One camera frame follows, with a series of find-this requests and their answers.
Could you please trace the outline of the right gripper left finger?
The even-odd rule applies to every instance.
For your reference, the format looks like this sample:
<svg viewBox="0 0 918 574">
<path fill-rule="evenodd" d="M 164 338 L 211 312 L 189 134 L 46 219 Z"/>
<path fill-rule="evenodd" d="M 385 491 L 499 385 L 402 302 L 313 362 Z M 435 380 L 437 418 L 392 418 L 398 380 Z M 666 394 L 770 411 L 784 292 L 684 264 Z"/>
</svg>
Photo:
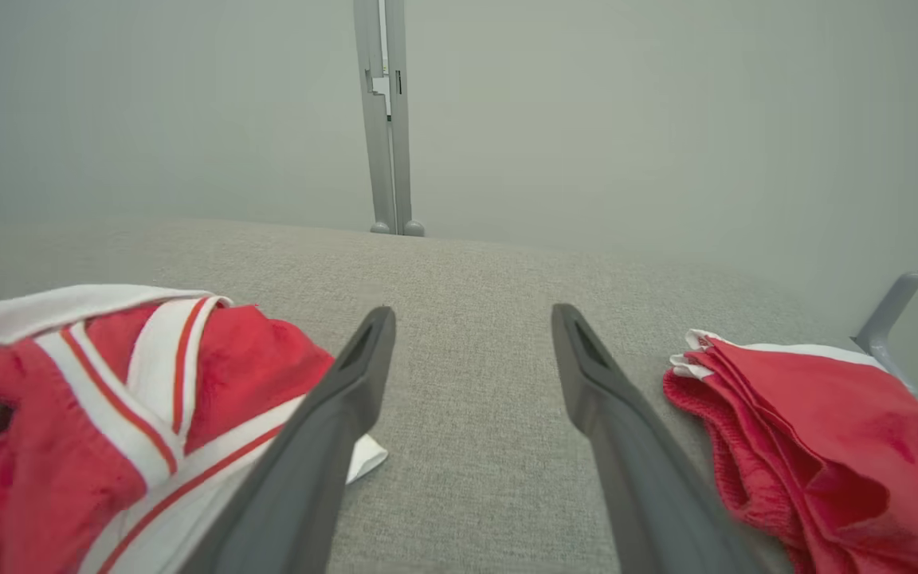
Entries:
<svg viewBox="0 0 918 574">
<path fill-rule="evenodd" d="M 356 443 L 379 420 L 396 313 L 374 308 L 178 574 L 324 574 Z"/>
</svg>

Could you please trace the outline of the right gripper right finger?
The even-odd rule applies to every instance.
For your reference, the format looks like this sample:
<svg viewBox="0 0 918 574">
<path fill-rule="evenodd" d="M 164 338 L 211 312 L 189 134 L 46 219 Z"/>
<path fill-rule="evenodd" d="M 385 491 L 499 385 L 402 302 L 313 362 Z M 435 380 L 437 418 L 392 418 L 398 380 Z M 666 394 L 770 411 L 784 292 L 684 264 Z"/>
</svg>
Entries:
<svg viewBox="0 0 918 574">
<path fill-rule="evenodd" d="M 566 414 L 590 441 L 622 574 L 770 574 L 584 315 L 551 309 Z"/>
</svg>

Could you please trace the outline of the red shorts with white stripes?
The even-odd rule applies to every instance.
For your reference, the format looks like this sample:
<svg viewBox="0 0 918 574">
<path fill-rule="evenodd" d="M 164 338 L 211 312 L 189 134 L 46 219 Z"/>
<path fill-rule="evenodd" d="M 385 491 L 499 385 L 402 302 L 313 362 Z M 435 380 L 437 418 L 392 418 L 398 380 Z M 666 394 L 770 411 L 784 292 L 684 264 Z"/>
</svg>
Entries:
<svg viewBox="0 0 918 574">
<path fill-rule="evenodd" d="M 335 360 L 207 291 L 0 301 L 0 574 L 179 574 Z M 386 455 L 364 434 L 346 486 Z"/>
</svg>

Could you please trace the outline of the folded red white garment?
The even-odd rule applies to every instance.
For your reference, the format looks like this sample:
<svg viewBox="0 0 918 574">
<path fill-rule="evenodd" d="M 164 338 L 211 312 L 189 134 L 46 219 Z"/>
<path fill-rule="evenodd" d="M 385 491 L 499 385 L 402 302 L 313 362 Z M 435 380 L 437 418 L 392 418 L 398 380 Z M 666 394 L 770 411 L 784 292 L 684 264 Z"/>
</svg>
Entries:
<svg viewBox="0 0 918 574">
<path fill-rule="evenodd" d="M 871 356 L 692 329 L 665 396 L 709 434 L 718 493 L 795 574 L 918 574 L 918 399 Z"/>
</svg>

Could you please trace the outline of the slanted grey metal partition post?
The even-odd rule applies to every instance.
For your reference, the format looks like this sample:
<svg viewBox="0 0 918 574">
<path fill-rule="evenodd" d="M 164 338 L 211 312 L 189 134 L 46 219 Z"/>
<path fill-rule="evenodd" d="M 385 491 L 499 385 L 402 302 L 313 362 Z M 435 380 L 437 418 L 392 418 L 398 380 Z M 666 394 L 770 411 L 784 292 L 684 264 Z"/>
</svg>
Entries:
<svg viewBox="0 0 918 574">
<path fill-rule="evenodd" d="M 902 371 L 890 352 L 889 335 L 903 315 L 908 304 L 913 301 L 918 291 L 918 269 L 913 272 L 903 273 L 896 278 L 895 283 L 889 288 L 888 293 L 873 310 L 852 341 L 867 355 L 875 360 L 890 375 L 894 375 L 902 382 L 904 387 L 918 399 L 918 388 Z"/>
</svg>

